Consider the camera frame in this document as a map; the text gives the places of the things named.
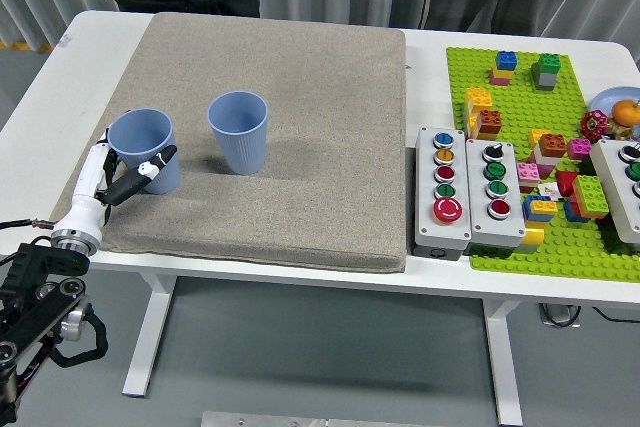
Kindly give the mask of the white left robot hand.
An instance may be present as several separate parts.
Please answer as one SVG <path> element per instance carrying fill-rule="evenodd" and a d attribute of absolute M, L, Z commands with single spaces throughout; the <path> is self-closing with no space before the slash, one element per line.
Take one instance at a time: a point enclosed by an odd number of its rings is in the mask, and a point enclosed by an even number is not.
<path fill-rule="evenodd" d="M 95 253 L 102 241 L 101 229 L 108 222 L 110 208 L 145 191 L 168 170 L 177 146 L 168 137 L 159 152 L 130 168 L 118 178 L 113 175 L 119 154 L 105 137 L 91 147 L 76 182 L 70 211 L 53 227 L 51 245 L 61 249 Z"/>

